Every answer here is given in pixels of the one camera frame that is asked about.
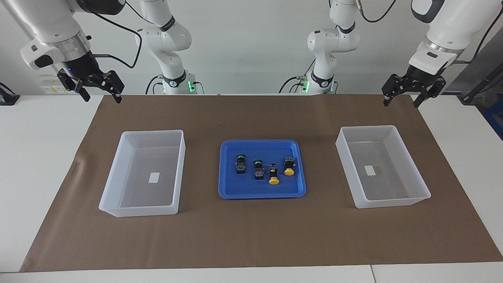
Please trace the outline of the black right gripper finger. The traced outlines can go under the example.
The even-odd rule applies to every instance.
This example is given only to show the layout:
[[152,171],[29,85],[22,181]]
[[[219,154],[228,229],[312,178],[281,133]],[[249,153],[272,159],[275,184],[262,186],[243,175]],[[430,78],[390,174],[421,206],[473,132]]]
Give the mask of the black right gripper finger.
[[117,104],[121,103],[121,93],[124,89],[124,83],[114,70],[102,74],[102,82],[99,84],[101,90],[112,95]]
[[89,102],[90,94],[84,88],[83,81],[81,79],[74,79],[70,77],[65,70],[59,70],[57,77],[65,90],[76,92],[85,102]]

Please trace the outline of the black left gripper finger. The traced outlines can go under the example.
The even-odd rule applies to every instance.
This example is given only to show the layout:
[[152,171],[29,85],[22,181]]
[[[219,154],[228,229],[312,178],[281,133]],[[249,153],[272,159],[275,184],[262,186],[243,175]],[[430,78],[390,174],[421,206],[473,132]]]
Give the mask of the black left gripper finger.
[[406,92],[404,90],[404,81],[406,78],[406,76],[401,77],[397,74],[392,74],[384,83],[382,93],[384,97],[383,105],[385,107],[388,107],[396,96]]
[[419,108],[422,102],[428,100],[429,98],[437,98],[443,90],[445,84],[445,79],[443,77],[439,77],[430,86],[430,88],[427,89],[426,86],[421,86],[420,95],[418,95],[413,102],[414,107]]

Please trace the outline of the black tripod stand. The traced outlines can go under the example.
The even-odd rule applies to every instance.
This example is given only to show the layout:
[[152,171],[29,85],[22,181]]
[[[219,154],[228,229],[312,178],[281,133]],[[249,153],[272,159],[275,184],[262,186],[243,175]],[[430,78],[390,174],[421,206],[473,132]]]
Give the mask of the black tripod stand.
[[465,104],[472,103],[476,95],[488,91],[496,86],[503,79],[503,62],[498,64],[488,75],[486,75],[480,82],[476,84],[466,95],[462,96],[460,100]]

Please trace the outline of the blue crate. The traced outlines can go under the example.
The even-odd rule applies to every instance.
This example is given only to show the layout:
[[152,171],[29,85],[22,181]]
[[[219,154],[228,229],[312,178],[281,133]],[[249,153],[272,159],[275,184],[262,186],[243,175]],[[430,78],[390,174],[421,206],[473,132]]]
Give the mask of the blue crate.
[[484,111],[483,117],[498,137],[503,140],[503,99]]

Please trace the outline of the translucent white plastic box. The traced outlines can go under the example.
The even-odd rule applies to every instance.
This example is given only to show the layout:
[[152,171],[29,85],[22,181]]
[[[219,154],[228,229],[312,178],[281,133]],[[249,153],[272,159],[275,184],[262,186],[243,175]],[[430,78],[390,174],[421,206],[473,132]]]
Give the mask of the translucent white plastic box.
[[[356,208],[409,206],[431,197],[394,125],[342,127],[335,145]],[[365,165],[376,176],[367,176]]]
[[[125,131],[98,208],[114,217],[175,215],[185,161],[182,130]],[[157,184],[149,184],[160,172]]]

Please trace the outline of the blue plastic tray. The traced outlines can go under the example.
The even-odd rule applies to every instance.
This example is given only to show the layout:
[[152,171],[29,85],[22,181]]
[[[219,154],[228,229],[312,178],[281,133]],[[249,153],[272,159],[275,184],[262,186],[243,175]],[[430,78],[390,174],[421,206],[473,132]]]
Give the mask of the blue plastic tray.
[[[237,174],[237,154],[246,156],[246,173]],[[293,156],[295,174],[284,174],[284,158]],[[255,159],[263,160],[264,179],[255,180]],[[278,168],[279,184],[269,184],[269,168]],[[227,140],[220,147],[218,193],[224,199],[281,199],[303,197],[307,191],[301,152],[294,140]]]

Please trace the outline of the brown paper mat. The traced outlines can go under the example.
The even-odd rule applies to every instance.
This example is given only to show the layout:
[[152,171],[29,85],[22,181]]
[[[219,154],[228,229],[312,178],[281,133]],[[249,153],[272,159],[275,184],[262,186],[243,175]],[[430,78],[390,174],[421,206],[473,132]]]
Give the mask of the brown paper mat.
[[[394,125],[429,199],[354,206],[336,149],[341,127]],[[176,215],[114,217],[98,208],[125,131],[181,129]],[[292,139],[307,193],[219,197],[225,140]],[[125,96],[103,98],[21,272],[492,262],[503,255],[408,96]]]

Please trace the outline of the white wall power strip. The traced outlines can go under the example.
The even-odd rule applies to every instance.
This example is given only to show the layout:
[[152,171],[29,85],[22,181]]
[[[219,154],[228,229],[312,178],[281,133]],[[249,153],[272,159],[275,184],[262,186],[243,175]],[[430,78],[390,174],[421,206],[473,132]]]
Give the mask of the white wall power strip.
[[44,91],[45,94],[58,94],[58,95],[66,95],[69,94],[68,90],[63,86],[58,77],[51,75],[40,75],[40,88]]

